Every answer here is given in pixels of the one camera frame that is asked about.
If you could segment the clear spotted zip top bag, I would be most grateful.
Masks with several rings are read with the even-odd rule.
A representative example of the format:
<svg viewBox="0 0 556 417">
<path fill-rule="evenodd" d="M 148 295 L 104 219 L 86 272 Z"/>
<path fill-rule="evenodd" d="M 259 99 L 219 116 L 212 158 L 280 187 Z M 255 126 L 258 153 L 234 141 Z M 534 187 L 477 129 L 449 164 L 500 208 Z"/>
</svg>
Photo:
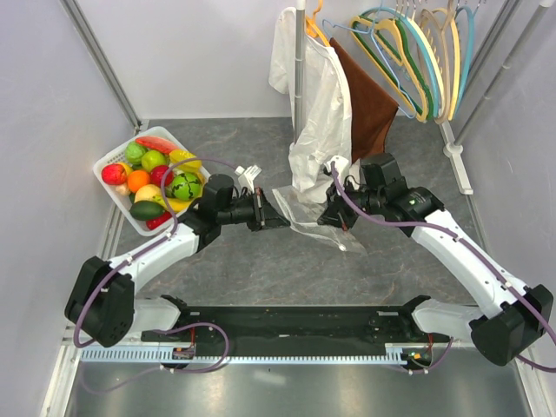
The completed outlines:
<svg viewBox="0 0 556 417">
<path fill-rule="evenodd" d="M 317 222 L 324 212 L 321 204 L 308 200 L 290 185 L 273 189 L 272 192 L 283 216 L 289 220 L 290 228 L 294 232 L 337 248 L 341 252 L 366 254 L 366 249 L 350 232 L 320 225 Z"/>
</svg>

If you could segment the round green watermelon toy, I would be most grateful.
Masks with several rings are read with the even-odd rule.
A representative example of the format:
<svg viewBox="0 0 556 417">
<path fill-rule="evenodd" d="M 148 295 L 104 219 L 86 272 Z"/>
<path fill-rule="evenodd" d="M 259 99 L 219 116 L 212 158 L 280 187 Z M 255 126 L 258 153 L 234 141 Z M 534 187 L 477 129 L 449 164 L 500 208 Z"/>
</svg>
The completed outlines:
<svg viewBox="0 0 556 417">
<path fill-rule="evenodd" d="M 192 201 L 202 193 L 202 182 L 193 173 L 184 172 L 178 174 L 170 184 L 172 195 L 182 201 Z"/>
</svg>

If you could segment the yellow bell pepper toy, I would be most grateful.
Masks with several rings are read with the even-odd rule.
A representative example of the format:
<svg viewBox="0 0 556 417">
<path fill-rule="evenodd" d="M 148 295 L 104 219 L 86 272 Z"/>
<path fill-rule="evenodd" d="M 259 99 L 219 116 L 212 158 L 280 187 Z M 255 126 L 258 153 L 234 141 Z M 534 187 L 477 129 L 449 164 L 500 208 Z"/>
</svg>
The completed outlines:
<svg viewBox="0 0 556 417">
<path fill-rule="evenodd" d="M 172 165 L 182 161 L 180 165 L 176 165 L 175 169 L 184 172 L 198 172 L 202 167 L 202 161 L 197 159 L 194 154 L 185 149 L 174 149 L 169 153 L 169 160 Z"/>
</svg>

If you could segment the red pomegranate toy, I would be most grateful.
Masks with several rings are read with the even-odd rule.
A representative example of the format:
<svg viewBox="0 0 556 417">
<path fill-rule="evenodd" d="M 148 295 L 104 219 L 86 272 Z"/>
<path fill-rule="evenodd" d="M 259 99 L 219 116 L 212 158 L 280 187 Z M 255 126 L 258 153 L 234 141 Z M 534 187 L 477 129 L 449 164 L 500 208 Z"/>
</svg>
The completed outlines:
<svg viewBox="0 0 556 417">
<path fill-rule="evenodd" d="M 174 173 L 168 165 L 159 165 L 150 172 L 150 182 L 159 188 L 168 187 L 174 179 Z"/>
</svg>

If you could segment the watermelon slice toy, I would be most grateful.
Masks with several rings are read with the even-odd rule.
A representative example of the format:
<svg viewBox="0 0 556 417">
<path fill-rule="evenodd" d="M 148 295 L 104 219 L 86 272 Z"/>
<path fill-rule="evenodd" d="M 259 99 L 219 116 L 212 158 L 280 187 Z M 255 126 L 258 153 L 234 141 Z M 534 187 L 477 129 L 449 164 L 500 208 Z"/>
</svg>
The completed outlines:
<svg viewBox="0 0 556 417">
<path fill-rule="evenodd" d="M 159 136 L 139 136 L 135 139 L 135 142 L 164 155 L 169 155 L 172 151 L 179 149 L 179 146 L 174 142 Z"/>
</svg>

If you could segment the red apple toy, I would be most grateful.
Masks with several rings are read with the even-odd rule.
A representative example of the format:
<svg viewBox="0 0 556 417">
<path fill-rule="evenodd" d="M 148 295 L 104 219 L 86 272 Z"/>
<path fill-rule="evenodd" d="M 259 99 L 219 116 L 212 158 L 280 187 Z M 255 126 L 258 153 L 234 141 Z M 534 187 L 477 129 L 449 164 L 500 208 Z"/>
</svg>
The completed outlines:
<svg viewBox="0 0 556 417">
<path fill-rule="evenodd" d="M 111 163 L 101 171 L 101 179 L 112 186 L 122 185 L 127 182 L 128 166 L 123 163 Z"/>
</svg>

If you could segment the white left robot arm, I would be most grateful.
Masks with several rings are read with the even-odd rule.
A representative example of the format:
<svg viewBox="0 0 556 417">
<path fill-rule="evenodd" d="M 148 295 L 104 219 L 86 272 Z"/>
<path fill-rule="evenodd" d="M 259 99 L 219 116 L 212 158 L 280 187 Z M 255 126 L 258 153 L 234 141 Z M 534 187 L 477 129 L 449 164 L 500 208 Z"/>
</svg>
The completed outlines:
<svg viewBox="0 0 556 417">
<path fill-rule="evenodd" d="M 80 335 L 111 348 L 128 334 L 162 332 L 171 341 L 183 341 L 191 326 L 181 315 L 179 301 L 170 296 L 139 299 L 138 292 L 173 264 L 211 244 L 222 227 L 245 224 L 251 231 L 286 228 L 289 221 L 268 201 L 260 188 L 234 194 L 228 175 L 212 175 L 193 208 L 158 236 L 110 260 L 97 256 L 81 267 L 64 314 L 75 325 L 74 342 L 86 347 Z"/>
</svg>

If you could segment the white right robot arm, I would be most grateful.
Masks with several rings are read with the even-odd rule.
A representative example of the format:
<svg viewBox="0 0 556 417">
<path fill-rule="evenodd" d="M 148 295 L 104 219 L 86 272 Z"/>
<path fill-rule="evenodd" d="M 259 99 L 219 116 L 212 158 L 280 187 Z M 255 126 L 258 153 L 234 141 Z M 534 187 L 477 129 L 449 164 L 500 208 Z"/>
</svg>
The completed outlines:
<svg viewBox="0 0 556 417">
<path fill-rule="evenodd" d="M 324 165 L 333 183 L 326 192 L 322 225 L 348 230 L 360 218 L 399 229 L 421 245 L 458 280 L 474 305 L 447 304 L 429 296 L 407 304 L 398 320 L 406 341 L 443 334 L 473 343 L 490 362 L 505 366 L 519 359 L 547 373 L 523 356 L 544 334 L 553 338 L 549 320 L 553 294 L 543 285 L 531 287 L 501 267 L 454 220 L 445 205 L 424 187 L 410 188 L 389 153 L 373 155 L 361 165 L 362 180 L 350 179 L 348 161 L 333 156 Z"/>
</svg>

